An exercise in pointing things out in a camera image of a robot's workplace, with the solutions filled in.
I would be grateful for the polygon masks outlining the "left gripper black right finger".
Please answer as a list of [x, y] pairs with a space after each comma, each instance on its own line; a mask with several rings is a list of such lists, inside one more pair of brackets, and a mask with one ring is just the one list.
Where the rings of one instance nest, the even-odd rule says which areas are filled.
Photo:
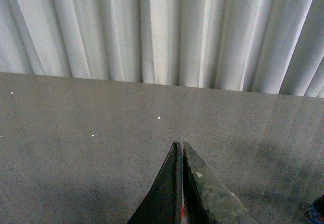
[[183, 191], [188, 223], [258, 223], [188, 142], [183, 149]]

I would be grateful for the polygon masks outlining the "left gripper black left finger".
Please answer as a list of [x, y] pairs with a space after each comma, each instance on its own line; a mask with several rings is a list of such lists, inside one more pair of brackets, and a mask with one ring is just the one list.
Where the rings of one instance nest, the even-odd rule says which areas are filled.
[[171, 148], [154, 183], [128, 223], [181, 223], [183, 153], [178, 141]]

